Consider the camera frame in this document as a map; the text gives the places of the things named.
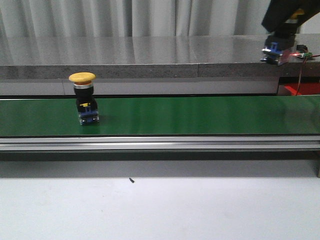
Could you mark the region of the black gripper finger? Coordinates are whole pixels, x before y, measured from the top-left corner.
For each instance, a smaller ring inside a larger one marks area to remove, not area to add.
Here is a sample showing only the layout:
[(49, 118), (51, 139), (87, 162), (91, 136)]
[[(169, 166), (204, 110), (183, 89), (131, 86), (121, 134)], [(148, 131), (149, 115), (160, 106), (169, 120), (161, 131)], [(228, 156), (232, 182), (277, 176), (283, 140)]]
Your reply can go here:
[(262, 20), (262, 26), (270, 33), (288, 32), (293, 25), (286, 21), (299, 6), (299, 0), (271, 0)]
[(303, 0), (299, 9), (302, 9), (304, 12), (304, 14), (297, 17), (297, 25), (300, 27), (320, 12), (320, 0)]

